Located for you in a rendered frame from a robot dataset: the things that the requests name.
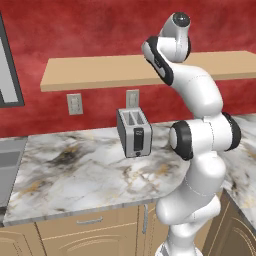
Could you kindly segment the grey two-slot toaster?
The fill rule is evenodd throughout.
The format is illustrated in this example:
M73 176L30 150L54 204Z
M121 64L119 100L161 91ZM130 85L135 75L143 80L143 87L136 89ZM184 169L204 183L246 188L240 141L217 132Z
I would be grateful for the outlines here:
M151 153L153 130L140 107L116 111L117 131L127 158Z

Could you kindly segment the tan cupboard door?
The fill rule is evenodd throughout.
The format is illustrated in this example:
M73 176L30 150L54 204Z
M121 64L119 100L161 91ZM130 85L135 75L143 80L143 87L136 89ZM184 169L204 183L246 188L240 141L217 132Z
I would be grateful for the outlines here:
M168 226L158 220L155 213L155 206L156 203L148 204L148 226L146 234L142 234L144 205L138 207L136 256L155 256L156 250L167 237Z
M0 228L0 256L46 256L35 225Z
M136 224L43 240L47 256L135 256Z
M210 226L202 253L204 256L256 256L256 230L226 190L221 212Z

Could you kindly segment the tan drawer front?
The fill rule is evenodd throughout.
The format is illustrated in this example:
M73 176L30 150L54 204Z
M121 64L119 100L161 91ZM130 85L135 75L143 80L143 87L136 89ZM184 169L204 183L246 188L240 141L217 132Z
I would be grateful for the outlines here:
M102 212L86 213L83 215L56 218L37 223L42 239L75 234L83 231L114 227L137 221L138 207L119 208ZM86 221L103 217L103 221L90 225L77 225L76 221Z

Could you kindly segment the grey sink basin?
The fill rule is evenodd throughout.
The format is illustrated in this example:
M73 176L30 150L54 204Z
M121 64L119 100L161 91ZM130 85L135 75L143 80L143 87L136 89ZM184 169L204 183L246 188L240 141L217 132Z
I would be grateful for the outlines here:
M26 138L0 140L0 208L8 205L26 142Z

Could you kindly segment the grey framed window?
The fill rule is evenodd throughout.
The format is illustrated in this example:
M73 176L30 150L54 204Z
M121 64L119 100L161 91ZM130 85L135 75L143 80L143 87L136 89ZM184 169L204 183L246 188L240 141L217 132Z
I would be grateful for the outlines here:
M0 108L24 105L24 98L0 12Z

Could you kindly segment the grey wall outlet plate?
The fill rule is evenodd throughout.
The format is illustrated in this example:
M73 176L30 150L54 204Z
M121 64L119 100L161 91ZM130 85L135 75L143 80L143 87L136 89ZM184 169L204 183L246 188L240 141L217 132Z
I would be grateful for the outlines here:
M70 115L82 115L83 105L80 93L67 94L68 111Z
M126 107L137 108L139 106L139 90L126 91Z

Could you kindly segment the tan wooden wall shelf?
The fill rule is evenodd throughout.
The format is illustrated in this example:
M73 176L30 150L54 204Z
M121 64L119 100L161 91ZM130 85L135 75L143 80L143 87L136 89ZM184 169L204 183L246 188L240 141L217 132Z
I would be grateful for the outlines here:
M256 54L248 51L191 53L181 63L206 70L214 80L256 78ZM162 84L143 55L52 58L42 92Z

